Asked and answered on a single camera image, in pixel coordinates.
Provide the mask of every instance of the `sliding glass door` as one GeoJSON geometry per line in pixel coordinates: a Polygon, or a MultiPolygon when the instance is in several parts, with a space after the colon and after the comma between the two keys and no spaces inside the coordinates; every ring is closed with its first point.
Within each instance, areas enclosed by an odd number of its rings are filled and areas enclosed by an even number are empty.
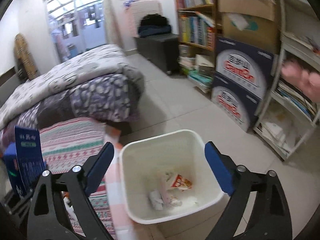
{"type": "Polygon", "coordinates": [[[49,31],[60,62],[107,43],[102,1],[45,1],[49,31]]]}

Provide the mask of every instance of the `white trash can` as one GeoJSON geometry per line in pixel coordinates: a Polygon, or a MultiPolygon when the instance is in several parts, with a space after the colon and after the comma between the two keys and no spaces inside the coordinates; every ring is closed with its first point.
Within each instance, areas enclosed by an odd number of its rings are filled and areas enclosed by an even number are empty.
{"type": "Polygon", "coordinates": [[[121,184],[129,217],[140,224],[181,218],[218,203],[225,194],[204,156],[201,137],[191,130],[127,144],[120,152],[121,184]],[[193,183],[175,194],[182,206],[154,210],[149,193],[156,189],[159,171],[173,170],[193,183]]]}

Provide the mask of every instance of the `white patterned blanket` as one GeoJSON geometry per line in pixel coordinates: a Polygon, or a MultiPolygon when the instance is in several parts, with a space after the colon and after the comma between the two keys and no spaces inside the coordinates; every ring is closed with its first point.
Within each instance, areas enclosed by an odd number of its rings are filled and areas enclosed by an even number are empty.
{"type": "Polygon", "coordinates": [[[55,66],[48,73],[16,88],[0,109],[0,129],[41,100],[99,76],[121,73],[144,90],[142,73],[112,44],[98,47],[55,66]]]}

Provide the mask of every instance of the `tile floor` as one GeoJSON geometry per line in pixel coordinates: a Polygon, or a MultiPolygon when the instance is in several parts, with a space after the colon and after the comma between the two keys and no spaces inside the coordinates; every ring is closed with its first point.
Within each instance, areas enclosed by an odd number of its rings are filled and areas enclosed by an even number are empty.
{"type": "MultiPolygon", "coordinates": [[[[124,145],[179,129],[197,132],[204,142],[212,140],[221,153],[251,171],[277,172],[289,204],[293,237],[303,229],[320,202],[320,131],[286,162],[253,133],[243,132],[209,98],[181,76],[168,77],[139,54],[129,60],[145,75],[146,89],[140,101],[141,119],[132,124],[133,133],[123,136],[124,145]]],[[[254,193],[236,234],[244,231],[250,217],[254,193]]],[[[168,240],[205,239],[227,203],[219,207],[161,223],[159,229],[168,240]]]]}

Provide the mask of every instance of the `purple patterned bedding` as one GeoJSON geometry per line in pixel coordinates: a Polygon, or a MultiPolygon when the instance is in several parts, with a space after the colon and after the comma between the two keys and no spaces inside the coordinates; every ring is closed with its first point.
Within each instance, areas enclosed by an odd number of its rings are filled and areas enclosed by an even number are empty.
{"type": "Polygon", "coordinates": [[[14,126],[42,129],[77,117],[99,121],[135,121],[141,93],[123,74],[107,74],[52,95],[12,120],[0,133],[4,153],[14,142],[14,126]]]}

